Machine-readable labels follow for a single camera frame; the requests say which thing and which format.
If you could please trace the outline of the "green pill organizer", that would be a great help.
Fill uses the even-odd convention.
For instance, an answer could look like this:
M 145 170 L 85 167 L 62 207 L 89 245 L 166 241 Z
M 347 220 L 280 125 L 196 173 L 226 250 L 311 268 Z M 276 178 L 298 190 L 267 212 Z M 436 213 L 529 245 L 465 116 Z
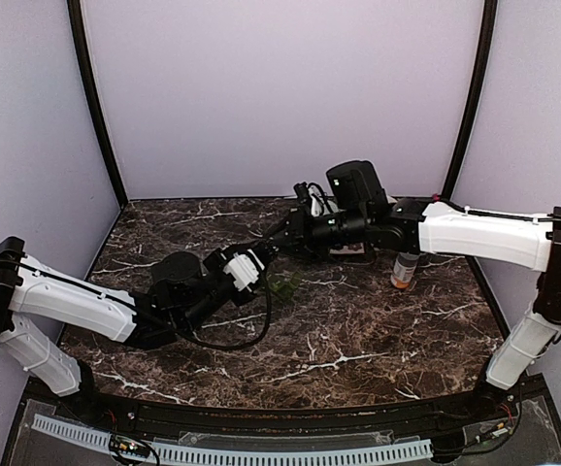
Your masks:
M 294 272 L 288 276 L 269 275 L 268 285 L 273 296 L 281 302 L 289 302 L 293 299 L 296 290 L 302 281 L 302 274 Z

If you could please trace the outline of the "orange grey-capped pill bottle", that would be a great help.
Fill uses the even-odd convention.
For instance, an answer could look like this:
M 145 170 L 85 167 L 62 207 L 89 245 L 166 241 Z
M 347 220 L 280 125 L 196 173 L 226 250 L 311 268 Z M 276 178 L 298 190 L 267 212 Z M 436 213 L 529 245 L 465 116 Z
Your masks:
M 391 272 L 391 283 L 398 289 L 408 288 L 419 261 L 419 254 L 399 252 Z

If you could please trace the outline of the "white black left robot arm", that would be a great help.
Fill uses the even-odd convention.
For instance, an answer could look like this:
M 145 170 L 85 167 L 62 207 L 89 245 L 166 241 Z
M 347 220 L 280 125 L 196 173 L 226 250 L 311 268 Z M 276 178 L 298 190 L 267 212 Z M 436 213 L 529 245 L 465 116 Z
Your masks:
M 266 288 L 278 249 L 267 241 L 214 250 L 205 259 L 178 251 L 152 264 L 146 293 L 110 289 L 51 269 L 9 237 L 0 243 L 0 348 L 52 393 L 69 397 L 86 423 L 107 414 L 93 389 L 91 370 L 59 349 L 31 320 L 48 317 L 139 350 L 185 339 L 225 304 L 243 306 Z

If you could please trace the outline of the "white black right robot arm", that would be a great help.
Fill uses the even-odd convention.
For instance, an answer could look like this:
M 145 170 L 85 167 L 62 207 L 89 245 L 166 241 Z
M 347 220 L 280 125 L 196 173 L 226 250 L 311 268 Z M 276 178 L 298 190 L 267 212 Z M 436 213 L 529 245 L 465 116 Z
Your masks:
M 491 357 L 486 384 L 466 398 L 471 419 L 489 419 L 503 404 L 501 390 L 512 388 L 561 333 L 561 208 L 525 215 L 461 207 L 445 198 L 407 197 L 391 203 L 368 160 L 337 165 L 326 177 L 337 211 L 313 215 L 306 204 L 307 186 L 295 185 L 302 204 L 268 233 L 280 249 L 322 256 L 330 249 L 363 243 L 414 255 L 500 260 L 539 273 L 535 301 Z

